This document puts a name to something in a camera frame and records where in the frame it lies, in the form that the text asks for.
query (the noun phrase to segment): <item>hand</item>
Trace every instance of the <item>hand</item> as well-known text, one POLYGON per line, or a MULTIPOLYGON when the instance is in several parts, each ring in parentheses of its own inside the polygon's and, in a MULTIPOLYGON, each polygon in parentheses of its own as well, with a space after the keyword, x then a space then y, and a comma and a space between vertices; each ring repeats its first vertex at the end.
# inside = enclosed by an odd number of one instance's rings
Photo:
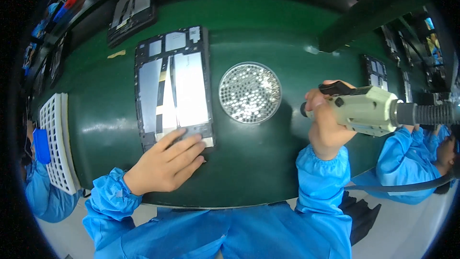
POLYGON ((192 176, 204 161, 198 156, 205 147, 201 135, 171 143, 185 133, 185 129, 174 130, 150 148, 138 163, 123 176, 134 195, 148 192, 170 192, 179 188, 192 176))
POLYGON ((441 130, 441 124, 436 124, 433 134, 437 136, 440 130, 441 130))
MULTIPOLYGON (((337 80, 324 81, 323 84, 333 84, 337 80)), ((342 81, 352 89, 355 87, 342 81)), ((305 95, 307 104, 305 111, 313 111, 315 121, 311 125, 308 137, 316 156, 321 160, 331 160, 337 156, 339 149, 356 134, 347 130, 346 126, 337 124, 334 112, 326 102, 329 95, 323 95, 319 89, 312 89, 305 95)))
POLYGON ((27 120, 27 138, 29 139, 30 143, 34 141, 34 123, 31 120, 27 120))
POLYGON ((409 130, 409 133, 411 134, 412 131, 414 130, 415 126, 413 125, 407 125, 407 124, 403 124, 402 127, 405 127, 407 130, 409 130))

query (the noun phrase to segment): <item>blue sleeve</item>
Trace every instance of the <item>blue sleeve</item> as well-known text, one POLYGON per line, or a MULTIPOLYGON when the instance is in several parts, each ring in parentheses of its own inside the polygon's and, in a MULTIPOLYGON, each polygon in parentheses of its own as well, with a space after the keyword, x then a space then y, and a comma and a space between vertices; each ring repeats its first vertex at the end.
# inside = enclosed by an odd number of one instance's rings
POLYGON ((437 159, 437 154, 436 154, 436 150, 439 146, 439 138, 438 136, 435 136, 433 134, 429 135, 426 139, 425 139, 425 146, 426 148, 428 149, 428 151, 430 152, 430 161, 433 162, 433 161, 436 161, 437 159))
POLYGON ((337 258, 351 258, 351 217, 338 207, 342 203, 343 187, 350 181, 348 150, 343 146, 334 159, 323 161, 308 145, 300 151, 296 166, 299 198, 295 211, 329 239, 338 252, 337 258))
POLYGON ((131 193, 123 180, 124 174, 114 168, 109 175, 93 181, 91 198, 85 203, 88 215, 83 218, 83 225, 94 240, 96 251, 135 227, 131 215, 142 197, 131 193))
POLYGON ((51 185, 45 165, 33 163, 26 179, 25 193, 32 213, 38 218, 56 223, 67 218, 82 196, 83 190, 69 195, 51 185))
MULTIPOLYGON (((377 161, 376 174, 383 186, 406 185, 433 180, 440 177, 436 167, 431 163, 417 159, 413 138, 406 128, 388 137, 377 161)), ((391 192, 390 195, 424 196, 426 191, 391 192)))
POLYGON ((423 135, 423 128, 419 127, 418 130, 413 130, 412 131, 412 144, 413 145, 420 145, 420 144, 424 144, 423 143, 423 139, 425 138, 424 135, 423 135))
POLYGON ((446 136, 450 136, 450 131, 447 126, 442 125, 437 135, 439 142, 443 141, 446 136))

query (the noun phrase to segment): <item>electric screwdriver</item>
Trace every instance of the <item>electric screwdriver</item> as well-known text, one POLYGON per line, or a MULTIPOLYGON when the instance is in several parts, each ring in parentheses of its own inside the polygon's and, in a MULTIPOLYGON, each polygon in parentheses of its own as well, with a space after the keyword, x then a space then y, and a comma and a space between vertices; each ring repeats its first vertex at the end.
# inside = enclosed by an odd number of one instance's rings
MULTIPOLYGON (((460 120, 460 107, 455 104, 418 106, 375 86, 352 89, 337 81, 321 84, 319 90, 331 96, 326 101, 337 123, 362 134, 384 136, 402 124, 455 124, 460 120)), ((314 120, 313 111, 306 112, 305 105, 306 102, 300 107, 301 114, 314 120)))

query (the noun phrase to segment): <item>yellow tape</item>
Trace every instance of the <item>yellow tape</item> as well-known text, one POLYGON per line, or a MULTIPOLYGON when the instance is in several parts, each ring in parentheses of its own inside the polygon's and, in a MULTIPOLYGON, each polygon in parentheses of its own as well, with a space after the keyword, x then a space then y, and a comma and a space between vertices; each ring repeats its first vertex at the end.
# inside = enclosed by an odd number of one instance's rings
POLYGON ((163 114, 163 106, 156 107, 156 115, 163 114))
POLYGON ((121 50, 121 51, 119 51, 117 53, 114 53, 113 55, 109 55, 107 58, 108 59, 113 59, 114 57, 119 56, 119 55, 126 55, 126 50, 124 49, 124 50, 121 50))
POLYGON ((160 80, 159 82, 162 82, 166 79, 166 72, 160 72, 160 80))

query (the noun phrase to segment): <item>metal plate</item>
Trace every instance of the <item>metal plate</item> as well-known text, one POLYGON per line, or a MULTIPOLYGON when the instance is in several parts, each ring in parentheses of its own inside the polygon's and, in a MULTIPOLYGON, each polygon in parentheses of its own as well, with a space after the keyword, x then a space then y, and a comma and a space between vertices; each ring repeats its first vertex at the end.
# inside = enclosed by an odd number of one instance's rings
POLYGON ((268 67, 256 62, 239 63, 222 77, 219 100, 231 118, 243 124, 258 124, 278 110, 281 84, 268 67))

